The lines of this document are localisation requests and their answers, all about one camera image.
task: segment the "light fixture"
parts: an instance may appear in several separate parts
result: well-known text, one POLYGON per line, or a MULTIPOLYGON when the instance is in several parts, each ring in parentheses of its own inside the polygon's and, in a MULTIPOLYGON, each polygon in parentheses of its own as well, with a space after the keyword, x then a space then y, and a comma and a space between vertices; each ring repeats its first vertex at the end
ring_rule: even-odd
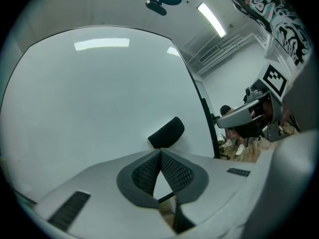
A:
POLYGON ((218 19, 215 17, 215 15, 212 13, 212 11, 207 7, 206 4, 203 2, 197 7, 197 9, 208 19, 208 21, 213 25, 213 27, 216 29, 217 33, 220 35, 220 37, 223 37, 226 32, 219 23, 218 19))
POLYGON ((172 55, 175 55, 175 56, 178 56, 178 57, 179 57, 179 53, 178 53, 178 51, 177 51, 174 47, 170 47, 170 48, 168 48, 167 53, 169 53, 169 54, 172 54, 172 55))
POLYGON ((127 38, 102 38, 92 39, 74 44, 75 50, 86 50, 100 47, 128 47, 130 40, 127 38))

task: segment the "white sneaker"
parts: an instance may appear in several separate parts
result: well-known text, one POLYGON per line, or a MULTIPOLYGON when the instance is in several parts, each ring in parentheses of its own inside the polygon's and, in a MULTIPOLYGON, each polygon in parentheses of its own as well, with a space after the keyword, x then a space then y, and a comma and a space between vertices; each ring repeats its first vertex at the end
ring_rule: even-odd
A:
POLYGON ((232 145, 233 145, 232 141, 227 141, 225 144, 222 145, 222 147, 227 148, 227 147, 232 146, 232 145))
POLYGON ((245 146, 243 144, 239 145, 235 155, 240 156, 241 154, 243 154, 244 150, 245 150, 245 146))
POLYGON ((218 135, 217 142, 218 144, 223 144, 225 142, 225 139, 221 134, 218 135))

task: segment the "black and white graffiti pattern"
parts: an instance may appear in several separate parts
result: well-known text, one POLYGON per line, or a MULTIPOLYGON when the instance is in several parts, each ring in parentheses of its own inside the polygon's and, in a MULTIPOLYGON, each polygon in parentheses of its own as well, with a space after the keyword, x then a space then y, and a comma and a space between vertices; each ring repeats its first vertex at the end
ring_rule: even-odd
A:
POLYGON ((311 40, 286 0, 233 0, 235 7, 263 26, 291 56, 297 68, 306 61, 311 40))

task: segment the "curved white panel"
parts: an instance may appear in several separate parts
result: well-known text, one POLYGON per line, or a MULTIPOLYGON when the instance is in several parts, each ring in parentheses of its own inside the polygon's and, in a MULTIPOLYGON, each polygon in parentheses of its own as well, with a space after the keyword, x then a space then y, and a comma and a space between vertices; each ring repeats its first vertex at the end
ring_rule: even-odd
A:
POLYGON ((37 202, 93 164, 152 149, 147 137, 174 116, 185 132, 172 148, 213 157, 203 108, 174 49, 159 35, 110 26, 30 47, 0 114, 15 188, 37 202))

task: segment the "white ceiling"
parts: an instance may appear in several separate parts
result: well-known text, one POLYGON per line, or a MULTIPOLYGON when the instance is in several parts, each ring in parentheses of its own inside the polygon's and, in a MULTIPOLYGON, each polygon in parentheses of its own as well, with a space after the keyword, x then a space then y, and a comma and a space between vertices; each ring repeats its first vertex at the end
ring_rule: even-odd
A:
POLYGON ((197 10, 201 2, 216 15, 227 36, 248 24, 231 0, 183 0, 180 5, 164 5, 166 16, 145 6, 146 0, 33 0, 22 13, 13 34, 22 49, 50 35, 87 25, 123 25, 140 28, 170 37, 191 67, 200 56, 216 45, 221 38, 206 18, 197 10), (211 41, 192 58, 200 48, 211 41))

